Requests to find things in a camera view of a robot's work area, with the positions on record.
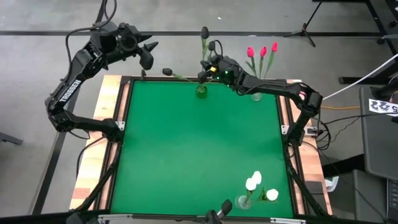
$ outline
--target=small vase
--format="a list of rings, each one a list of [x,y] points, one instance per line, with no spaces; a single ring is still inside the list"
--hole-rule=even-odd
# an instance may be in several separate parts
[[[254,101],[260,101],[261,98],[262,98],[262,93],[255,93],[255,94],[251,95],[251,98],[252,98]]]
[[[247,195],[241,195],[237,197],[235,199],[235,206],[243,210],[249,209],[251,207],[251,201],[250,199],[246,200],[247,197],[248,197]]]
[[[206,98],[207,97],[207,86],[199,85],[196,89],[196,95],[198,98]]]

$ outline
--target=white sticker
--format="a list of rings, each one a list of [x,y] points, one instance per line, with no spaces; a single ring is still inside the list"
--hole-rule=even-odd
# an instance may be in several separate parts
[[[381,100],[369,99],[369,111],[375,113],[397,113],[397,114],[386,114],[386,115],[398,116],[398,105]]]

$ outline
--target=table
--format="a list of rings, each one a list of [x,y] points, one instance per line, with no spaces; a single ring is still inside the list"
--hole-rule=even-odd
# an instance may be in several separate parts
[[[359,98],[361,102],[361,114],[395,113],[397,111],[397,107],[393,104],[384,102],[381,104],[381,101],[375,100],[369,87],[362,87],[360,89]],[[370,100],[375,102],[376,113],[370,111]],[[333,167],[335,166],[342,174],[357,169],[379,177],[398,180],[398,170],[394,169],[394,166],[397,164],[396,158],[398,157],[398,151],[394,147],[398,144],[395,136],[398,124],[392,122],[392,118],[393,116],[389,115],[362,117],[364,152],[360,155],[323,166],[324,175],[338,175],[336,169]]]

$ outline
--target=red tulip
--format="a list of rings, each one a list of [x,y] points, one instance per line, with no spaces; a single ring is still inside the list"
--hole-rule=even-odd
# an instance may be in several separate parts
[[[272,52],[277,52],[278,51],[278,42],[274,42],[272,44]]]
[[[261,52],[260,52],[260,56],[264,57],[264,56],[266,56],[266,53],[267,53],[267,47],[263,46],[261,49]]]
[[[254,57],[254,49],[253,47],[248,47],[248,57],[253,58]]]

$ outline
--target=floor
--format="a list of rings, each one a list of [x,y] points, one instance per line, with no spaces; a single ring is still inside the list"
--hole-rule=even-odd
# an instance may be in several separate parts
[[[112,9],[109,1],[108,11]],[[384,1],[373,1],[383,23],[392,15]],[[118,0],[115,24],[128,22],[139,30],[193,31],[208,26],[218,31],[293,31],[307,21],[316,3],[311,0]],[[99,0],[3,0],[0,3],[0,30],[70,30],[90,26]],[[323,3],[309,31],[377,32],[365,4]],[[343,85],[340,76],[362,77],[389,57],[387,45],[374,38],[313,38],[313,48],[304,38],[210,37],[220,39],[224,54],[241,64],[246,48],[260,49],[279,43],[279,51],[269,72],[271,78],[301,79],[327,96]],[[44,99],[67,72],[64,37],[0,36],[0,131],[22,138],[23,145],[0,143],[0,217],[28,214],[37,193],[56,132],[47,119]],[[88,37],[71,37],[72,55]],[[155,63],[148,75],[160,75],[170,67],[188,77],[200,71],[198,37],[155,36]],[[92,117],[104,74],[139,75],[136,58],[129,58],[102,70],[84,83],[75,114]],[[358,106],[358,86],[324,101],[325,106]],[[359,110],[323,110],[322,120],[359,114]],[[347,121],[330,126],[333,133]],[[68,209],[75,181],[76,159],[85,141],[68,135],[45,202],[44,213]],[[362,152],[361,123],[340,134],[326,155],[345,159]]]

